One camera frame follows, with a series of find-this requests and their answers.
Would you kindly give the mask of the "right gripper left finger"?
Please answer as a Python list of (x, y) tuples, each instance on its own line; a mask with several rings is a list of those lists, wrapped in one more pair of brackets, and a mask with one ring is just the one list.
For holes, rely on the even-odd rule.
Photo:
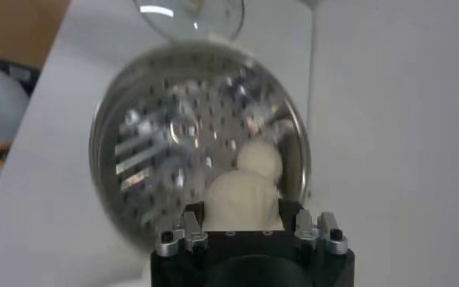
[(173, 257), (181, 250), (202, 257), (208, 250), (208, 233), (203, 230), (205, 204), (188, 204), (177, 217), (159, 221), (154, 251), (159, 257)]

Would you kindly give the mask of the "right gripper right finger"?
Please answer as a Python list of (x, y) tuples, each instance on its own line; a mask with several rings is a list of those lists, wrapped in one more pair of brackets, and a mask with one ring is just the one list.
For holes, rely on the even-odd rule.
[(299, 202), (279, 199), (279, 216), (284, 230), (300, 243), (317, 250), (320, 244), (328, 254), (344, 256), (348, 253), (348, 239), (339, 228), (334, 214), (323, 212), (314, 220), (311, 212)]

